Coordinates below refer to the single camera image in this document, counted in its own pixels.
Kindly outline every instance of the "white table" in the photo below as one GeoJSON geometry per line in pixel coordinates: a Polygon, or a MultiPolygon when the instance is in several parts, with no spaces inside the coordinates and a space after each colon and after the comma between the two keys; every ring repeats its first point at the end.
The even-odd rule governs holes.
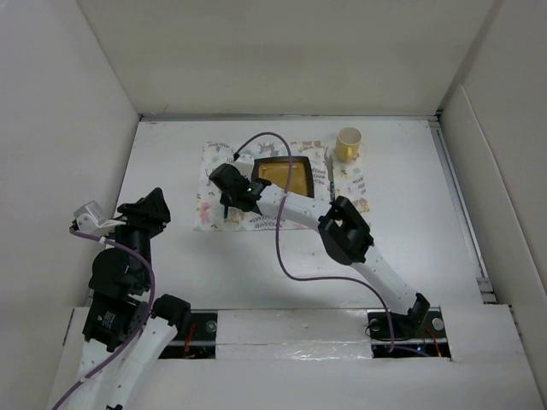
{"type": "MultiPolygon", "coordinates": [[[[278,267],[272,231],[193,231],[205,142],[242,143],[262,131],[289,141],[333,140],[345,126],[363,134],[366,219],[384,257],[433,306],[481,304],[427,121],[374,117],[141,122],[119,204],[163,189],[172,222],[152,240],[157,294],[199,309],[379,307],[360,286],[290,281],[278,267]]],[[[312,231],[283,231],[281,243],[295,275],[358,277],[331,261],[312,231]]]]}

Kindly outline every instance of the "bolt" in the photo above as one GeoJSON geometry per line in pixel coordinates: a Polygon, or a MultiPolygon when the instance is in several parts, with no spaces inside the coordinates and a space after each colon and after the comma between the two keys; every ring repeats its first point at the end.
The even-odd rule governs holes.
{"type": "Polygon", "coordinates": [[[370,322],[368,322],[368,328],[371,331],[379,331],[379,320],[372,319],[370,322]]]}
{"type": "Polygon", "coordinates": [[[216,331],[216,322],[214,320],[210,320],[205,324],[205,330],[208,333],[213,333],[216,331]]]}
{"type": "Polygon", "coordinates": [[[436,331],[441,331],[444,329],[444,322],[441,318],[433,319],[431,324],[433,325],[433,329],[435,329],[436,331]]]}

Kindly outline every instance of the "mug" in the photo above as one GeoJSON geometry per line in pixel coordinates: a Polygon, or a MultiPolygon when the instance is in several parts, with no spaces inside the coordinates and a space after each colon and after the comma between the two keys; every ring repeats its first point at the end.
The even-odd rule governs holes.
{"type": "Polygon", "coordinates": [[[336,156],[342,162],[352,162],[357,158],[357,151],[361,145],[361,132],[351,126],[338,131],[336,138],[336,156]]]}

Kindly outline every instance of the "cable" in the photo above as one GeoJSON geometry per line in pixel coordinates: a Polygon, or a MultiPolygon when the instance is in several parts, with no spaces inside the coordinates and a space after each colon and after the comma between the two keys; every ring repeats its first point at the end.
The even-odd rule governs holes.
{"type": "Polygon", "coordinates": [[[390,348],[388,350],[389,353],[393,352],[393,349],[395,348],[395,332],[393,330],[393,322],[391,320],[391,313],[387,305],[385,304],[384,298],[378,293],[378,291],[373,288],[370,284],[363,282],[362,280],[351,278],[349,276],[320,276],[320,277],[312,277],[312,278],[299,278],[296,276],[292,276],[287,269],[285,268],[285,264],[283,263],[283,259],[281,258],[281,248],[279,246],[279,229],[281,227],[281,216],[283,214],[283,207],[285,206],[286,201],[286,195],[289,193],[289,188],[291,187],[291,178],[292,178],[292,154],[291,154],[291,147],[289,144],[285,141],[283,137],[281,137],[279,134],[276,134],[275,132],[260,132],[259,134],[256,134],[254,137],[251,137],[246,143],[244,143],[239,149],[236,151],[236,155],[239,154],[241,149],[247,146],[251,141],[254,141],[255,139],[262,137],[264,135],[271,135],[276,138],[278,138],[283,145],[286,148],[287,156],[289,157],[289,172],[287,174],[287,180],[285,183],[285,196],[283,196],[283,199],[281,199],[281,204],[279,205],[279,212],[277,213],[277,218],[275,221],[275,252],[277,254],[277,260],[279,262],[279,266],[281,267],[281,271],[288,277],[289,279],[295,280],[297,282],[317,282],[320,280],[344,280],[346,282],[353,282],[356,284],[361,284],[365,286],[367,289],[369,289],[371,292],[373,292],[380,303],[382,304],[382,307],[385,310],[385,316],[387,318],[387,324],[390,328],[390,336],[391,336],[391,344],[390,348]]]}
{"type": "Polygon", "coordinates": [[[433,332],[432,332],[431,329],[429,329],[428,327],[426,328],[426,331],[427,331],[427,333],[429,333],[429,336],[432,337],[433,342],[435,343],[435,348],[437,349],[437,355],[438,355],[438,357],[443,357],[443,356],[441,355],[441,349],[438,348],[437,338],[435,337],[435,335],[433,335],[433,332]]]}
{"type": "Polygon", "coordinates": [[[186,357],[186,355],[190,351],[190,342],[191,342],[191,339],[194,336],[194,330],[196,330],[196,324],[195,323],[191,326],[190,333],[188,334],[188,336],[185,339],[185,349],[184,349],[184,353],[182,354],[183,359],[186,357]]]}
{"type": "MultiPolygon", "coordinates": [[[[82,237],[84,239],[89,239],[95,242],[101,242],[101,237],[98,237],[97,235],[91,235],[89,233],[83,233],[76,231],[74,228],[70,228],[69,232],[72,235],[75,235],[76,237],[82,237]]],[[[146,306],[146,310],[144,311],[143,318],[138,323],[138,326],[135,328],[135,331],[127,337],[124,343],[120,345],[119,348],[117,348],[113,354],[111,354],[105,361],[91,369],[84,378],[92,378],[95,376],[98,372],[100,372],[104,367],[106,367],[109,363],[112,362],[116,357],[118,357],[121,352],[124,351],[124,349],[129,346],[129,343],[132,342],[132,340],[138,335],[140,330],[143,328],[144,324],[146,323],[146,320],[148,320],[148,317],[150,315],[150,311],[152,310],[152,303],[154,302],[154,297],[156,293],[156,276],[154,275],[154,271],[152,270],[152,265],[139,253],[135,252],[133,249],[128,248],[125,245],[122,245],[121,243],[117,243],[116,241],[113,241],[111,239],[104,239],[104,243],[107,245],[113,246],[117,249],[123,250],[124,252],[127,252],[132,258],[135,258],[137,261],[142,263],[146,270],[148,271],[148,274],[150,276],[150,295],[148,298],[148,304],[146,306]]],[[[81,386],[84,382],[81,380],[78,380],[76,383],[73,384],[73,386],[67,390],[67,392],[62,395],[62,397],[57,401],[55,406],[51,408],[51,410],[57,410],[61,407],[62,403],[66,401],[70,395],[78,389],[79,386],[81,386]]]]}

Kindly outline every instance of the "white wall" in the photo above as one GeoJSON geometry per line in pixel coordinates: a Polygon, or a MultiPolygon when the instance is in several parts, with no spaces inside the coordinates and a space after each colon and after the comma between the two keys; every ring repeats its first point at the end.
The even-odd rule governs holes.
{"type": "Polygon", "coordinates": [[[434,114],[492,0],[79,0],[140,113],[434,114]]]}
{"type": "Polygon", "coordinates": [[[97,251],[72,212],[113,211],[137,122],[75,0],[0,1],[2,408],[45,406],[97,251]]]}
{"type": "Polygon", "coordinates": [[[500,2],[442,116],[488,273],[547,399],[547,3],[500,2]]]}

